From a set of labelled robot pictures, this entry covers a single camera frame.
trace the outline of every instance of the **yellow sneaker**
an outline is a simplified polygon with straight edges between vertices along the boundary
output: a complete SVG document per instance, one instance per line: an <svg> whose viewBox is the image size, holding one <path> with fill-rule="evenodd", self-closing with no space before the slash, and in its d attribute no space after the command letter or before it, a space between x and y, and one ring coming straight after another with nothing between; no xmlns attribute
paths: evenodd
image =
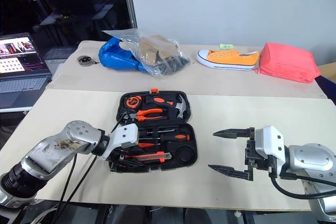
<svg viewBox="0 0 336 224"><path fill-rule="evenodd" d="M259 52L241 53L236 49L222 51L200 50L197 53L197 61L210 68L222 68L248 71L255 68Z"/></svg>

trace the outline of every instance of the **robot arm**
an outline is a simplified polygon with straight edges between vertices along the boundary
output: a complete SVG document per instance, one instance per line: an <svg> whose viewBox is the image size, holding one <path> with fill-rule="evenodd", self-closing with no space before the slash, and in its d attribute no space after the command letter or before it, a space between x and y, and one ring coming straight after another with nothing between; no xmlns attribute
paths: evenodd
<svg viewBox="0 0 336 224"><path fill-rule="evenodd" d="M310 208L318 220L336 222L336 155L329 148L320 144L286 147L283 135L274 126L257 130L229 129L216 132L214 136L249 138L245 149L247 170L241 172L221 165L209 165L210 168L246 180L253 180L253 168L267 170L280 192L293 198L309 199ZM277 176L282 179L302 179L305 195L282 189L275 180ZM324 180L329 185L316 180Z"/></svg>
<svg viewBox="0 0 336 224"><path fill-rule="evenodd" d="M54 136L38 143L21 162L0 176L0 206L19 208L62 170L76 153L92 153L112 161L118 148L138 143L138 127L129 124L109 135L83 121L72 121Z"/></svg>

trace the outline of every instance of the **black tool case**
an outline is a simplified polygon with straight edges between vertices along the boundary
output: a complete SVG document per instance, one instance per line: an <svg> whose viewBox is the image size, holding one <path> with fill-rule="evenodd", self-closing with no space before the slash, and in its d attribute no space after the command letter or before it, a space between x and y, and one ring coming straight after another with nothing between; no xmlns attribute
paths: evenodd
<svg viewBox="0 0 336 224"><path fill-rule="evenodd" d="M181 104L182 99L185 101L185 110L180 114L180 110L174 107L176 103ZM140 118L135 119L130 115L150 109L156 109L155 113L145 116L152 119L141 121ZM186 123L190 116L191 109L184 92L159 92L152 89L150 92L124 94L120 100L117 120L122 125L135 123L138 126L139 144L123 149L122 158L110 162L111 171L139 173L148 172L150 169L168 170L194 164L197 160L197 145L194 130ZM138 164L139 159L151 159L151 155L155 158L161 155L166 157L141 161L141 165Z"/></svg>

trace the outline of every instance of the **pink bag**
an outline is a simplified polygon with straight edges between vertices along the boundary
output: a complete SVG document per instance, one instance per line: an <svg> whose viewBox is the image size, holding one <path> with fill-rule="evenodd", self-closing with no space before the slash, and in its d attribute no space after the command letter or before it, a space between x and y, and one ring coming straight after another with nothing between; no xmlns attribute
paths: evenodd
<svg viewBox="0 0 336 224"><path fill-rule="evenodd" d="M321 75L311 52L270 42L261 51L259 72L306 83Z"/></svg>

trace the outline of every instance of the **laptop screen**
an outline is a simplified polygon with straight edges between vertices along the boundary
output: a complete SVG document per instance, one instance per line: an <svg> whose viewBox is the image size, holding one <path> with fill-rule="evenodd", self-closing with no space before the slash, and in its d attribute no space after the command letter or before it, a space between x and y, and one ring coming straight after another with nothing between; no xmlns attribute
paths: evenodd
<svg viewBox="0 0 336 224"><path fill-rule="evenodd" d="M0 75L49 73L30 34L14 34L0 38Z"/></svg>

